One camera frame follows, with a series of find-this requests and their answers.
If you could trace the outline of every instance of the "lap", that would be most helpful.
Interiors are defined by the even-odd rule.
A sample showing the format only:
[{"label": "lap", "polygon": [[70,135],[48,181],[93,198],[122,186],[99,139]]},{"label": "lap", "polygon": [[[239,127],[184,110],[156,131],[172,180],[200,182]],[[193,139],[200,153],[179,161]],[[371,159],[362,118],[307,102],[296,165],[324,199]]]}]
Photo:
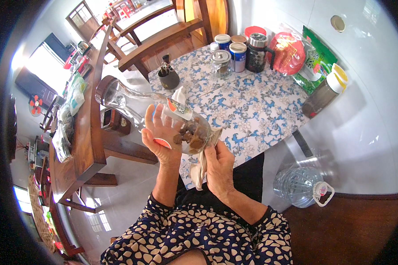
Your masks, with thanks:
[{"label": "lap", "polygon": [[[244,193],[249,198],[259,202],[262,201],[263,165],[264,153],[260,153],[258,156],[233,170],[234,188]],[[186,190],[179,176],[175,205],[202,204],[203,206],[213,208],[214,212],[219,214],[223,214],[223,212],[232,212],[230,208],[212,194],[206,183],[202,185],[202,188],[202,191],[198,191],[195,188]]]}]

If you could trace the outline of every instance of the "doorway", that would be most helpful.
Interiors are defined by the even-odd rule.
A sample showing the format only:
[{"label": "doorway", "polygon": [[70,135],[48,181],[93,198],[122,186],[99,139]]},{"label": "doorway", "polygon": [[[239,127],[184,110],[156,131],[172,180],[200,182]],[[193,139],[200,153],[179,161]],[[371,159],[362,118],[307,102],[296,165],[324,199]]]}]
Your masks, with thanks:
[{"label": "doorway", "polygon": [[66,20],[85,42],[90,41],[91,36],[100,26],[85,1],[79,3],[66,17]]}]

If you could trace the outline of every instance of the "plastic bag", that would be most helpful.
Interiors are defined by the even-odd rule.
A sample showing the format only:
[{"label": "plastic bag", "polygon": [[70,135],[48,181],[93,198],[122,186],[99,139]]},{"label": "plastic bag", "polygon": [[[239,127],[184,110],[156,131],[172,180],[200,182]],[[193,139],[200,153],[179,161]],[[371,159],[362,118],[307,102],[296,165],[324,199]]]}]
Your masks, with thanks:
[{"label": "plastic bag", "polygon": [[69,111],[71,115],[74,116],[78,110],[80,109],[81,105],[84,103],[84,91],[87,87],[87,83],[84,81],[84,78],[76,72],[72,82],[69,87],[69,98],[67,102],[69,103]]},{"label": "plastic bag", "polygon": [[310,95],[331,72],[336,56],[305,26],[303,37],[311,43],[305,47],[306,61],[302,69],[293,78]]},{"label": "plastic bag", "polygon": [[68,161],[68,159],[71,157],[71,153],[69,151],[70,143],[62,124],[58,125],[58,129],[52,138],[52,143],[55,147],[56,156],[58,157],[59,161],[61,163]]},{"label": "plastic bag", "polygon": [[[308,40],[297,31],[281,23],[279,33],[274,36],[269,45],[269,48],[276,52],[274,69],[284,76],[296,74],[306,59],[304,45],[311,46]],[[267,53],[267,58],[271,62],[271,53]]]},{"label": "plastic bag", "polygon": [[67,135],[68,141],[72,143],[74,137],[74,117],[69,111],[69,103],[65,102],[64,105],[58,110],[58,121],[59,124],[63,125],[65,134]]}]

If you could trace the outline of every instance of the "sleeve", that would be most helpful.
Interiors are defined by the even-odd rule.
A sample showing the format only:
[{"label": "sleeve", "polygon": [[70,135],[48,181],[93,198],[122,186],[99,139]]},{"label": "sleeve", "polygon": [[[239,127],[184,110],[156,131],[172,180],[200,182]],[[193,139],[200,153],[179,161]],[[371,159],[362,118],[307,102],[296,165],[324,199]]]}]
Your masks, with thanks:
[{"label": "sleeve", "polygon": [[264,216],[253,224],[255,264],[293,264],[288,222],[268,206]]},{"label": "sleeve", "polygon": [[124,247],[138,245],[137,242],[144,240],[143,237],[152,231],[159,233],[164,230],[167,225],[166,219],[172,211],[173,208],[159,203],[150,194],[147,204],[137,221],[102,253],[101,264],[120,264],[124,260],[123,255],[126,251]]}]

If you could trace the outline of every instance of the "navy patterned clothing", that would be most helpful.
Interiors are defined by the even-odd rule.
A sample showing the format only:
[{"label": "navy patterned clothing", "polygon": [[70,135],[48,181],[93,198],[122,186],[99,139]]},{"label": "navy patterned clothing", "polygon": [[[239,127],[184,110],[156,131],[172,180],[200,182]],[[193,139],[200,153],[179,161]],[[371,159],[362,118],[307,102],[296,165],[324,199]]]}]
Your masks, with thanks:
[{"label": "navy patterned clothing", "polygon": [[101,255],[102,264],[167,264],[192,249],[207,264],[293,264],[286,219],[268,207],[253,225],[233,213],[188,204],[176,208],[152,194],[142,214]]}]

